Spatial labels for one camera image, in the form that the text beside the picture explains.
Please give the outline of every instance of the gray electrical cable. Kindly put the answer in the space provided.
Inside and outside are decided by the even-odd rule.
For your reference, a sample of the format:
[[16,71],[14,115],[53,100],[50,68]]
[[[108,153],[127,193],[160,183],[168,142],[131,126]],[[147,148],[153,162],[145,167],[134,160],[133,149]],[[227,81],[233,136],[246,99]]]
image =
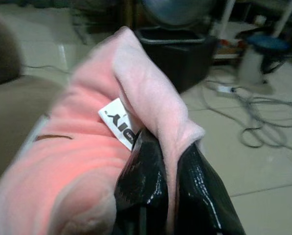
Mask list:
[[[221,84],[224,86],[229,85],[229,86],[233,87],[232,94],[234,95],[235,99],[237,99],[239,101],[241,106],[245,109],[245,111],[249,115],[249,117],[250,117],[249,124],[244,124],[239,119],[211,107],[207,103],[207,101],[205,100],[205,97],[203,94],[203,86],[201,86],[200,96],[201,96],[201,100],[206,108],[208,108],[209,110],[211,110],[215,113],[218,113],[226,118],[229,118],[229,119],[235,121],[236,123],[238,123],[240,126],[242,126],[243,130],[239,134],[239,140],[243,145],[251,147],[251,148],[260,148],[263,145],[267,145],[267,146],[273,147],[273,148],[284,147],[284,148],[292,150],[292,146],[287,144],[288,141],[287,141],[286,135],[280,129],[280,128],[290,128],[290,127],[292,127],[292,124],[282,125],[282,124],[268,121],[260,115],[260,111],[258,110],[258,107],[257,107],[258,105],[261,105],[261,104],[269,104],[269,105],[285,105],[285,106],[290,107],[292,109],[292,102],[286,102],[286,101],[282,101],[282,100],[278,100],[278,99],[274,99],[274,98],[267,98],[267,97],[254,97],[253,93],[251,93],[246,88],[243,88],[240,86],[234,87],[234,86],[232,86],[232,83],[223,83],[220,81],[206,80],[204,82],[204,85],[207,88],[212,89],[212,90],[216,90],[216,89],[208,86],[207,83]],[[244,89],[244,90],[248,91],[250,93],[250,96],[246,97],[246,98],[242,97],[241,95],[238,94],[239,89]],[[277,134],[277,136],[275,136],[275,134],[272,134],[271,130],[273,130]],[[269,141],[267,141],[266,138],[263,139],[258,134],[258,131],[261,131]],[[244,139],[245,133],[251,134],[258,141],[258,144],[256,144],[256,145],[249,144],[247,141],[245,141],[245,139]]]
[[58,72],[61,72],[61,73],[65,73],[65,74],[71,74],[69,71],[66,71],[66,70],[62,70],[56,66],[53,66],[53,65],[42,65],[42,66],[31,66],[31,65],[22,65],[24,67],[27,67],[27,68],[31,68],[31,69],[47,69],[47,68],[51,68],[51,69],[54,69]]

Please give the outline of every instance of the grout line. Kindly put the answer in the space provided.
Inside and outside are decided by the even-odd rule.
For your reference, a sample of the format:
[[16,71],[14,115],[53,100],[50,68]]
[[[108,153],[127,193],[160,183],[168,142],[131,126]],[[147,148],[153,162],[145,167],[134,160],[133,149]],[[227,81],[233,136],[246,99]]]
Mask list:
[[254,194],[254,193],[258,193],[258,192],[270,191],[270,190],[286,188],[286,187],[292,187],[292,184],[271,187],[271,188],[265,188],[265,189],[259,189],[259,190],[254,190],[254,191],[250,191],[250,192],[245,192],[245,193],[237,193],[237,194],[230,195],[229,197],[234,198],[234,197],[245,196],[245,195]]

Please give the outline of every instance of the pink fleece fabric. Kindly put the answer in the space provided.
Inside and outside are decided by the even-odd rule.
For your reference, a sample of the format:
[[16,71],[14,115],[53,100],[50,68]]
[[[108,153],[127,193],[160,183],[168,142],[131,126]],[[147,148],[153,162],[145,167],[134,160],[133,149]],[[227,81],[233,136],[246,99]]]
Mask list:
[[98,111],[120,97],[159,139],[174,222],[177,162],[204,135],[138,39],[122,28],[82,63],[50,113],[40,140],[0,179],[0,235],[109,234],[114,188],[130,156]]

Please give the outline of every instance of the white pipe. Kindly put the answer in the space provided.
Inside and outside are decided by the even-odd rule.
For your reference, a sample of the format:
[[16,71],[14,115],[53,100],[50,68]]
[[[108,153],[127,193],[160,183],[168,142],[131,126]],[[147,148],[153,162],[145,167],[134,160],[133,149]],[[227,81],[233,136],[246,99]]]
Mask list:
[[277,22],[276,27],[275,27],[275,31],[273,33],[273,37],[277,38],[279,36],[279,34],[282,32],[282,30],[285,27],[285,24],[287,22],[287,20],[289,19],[289,17],[292,14],[292,0],[291,2],[288,4],[281,20],[279,22]]
[[232,13],[235,1],[236,0],[227,0],[227,2],[226,2],[226,7],[225,7],[225,10],[224,10],[222,19],[221,19],[221,25],[220,25],[220,29],[219,29],[219,32],[218,32],[218,38],[219,39],[222,39],[223,36],[224,36],[224,32],[226,30],[227,23],[229,21],[230,14]]

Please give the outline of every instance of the gray fan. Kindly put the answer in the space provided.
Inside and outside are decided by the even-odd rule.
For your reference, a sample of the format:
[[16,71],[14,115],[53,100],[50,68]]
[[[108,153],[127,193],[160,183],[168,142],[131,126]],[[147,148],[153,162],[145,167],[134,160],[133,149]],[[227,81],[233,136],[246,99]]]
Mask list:
[[141,0],[148,16],[166,29],[193,25],[208,14],[215,0]]

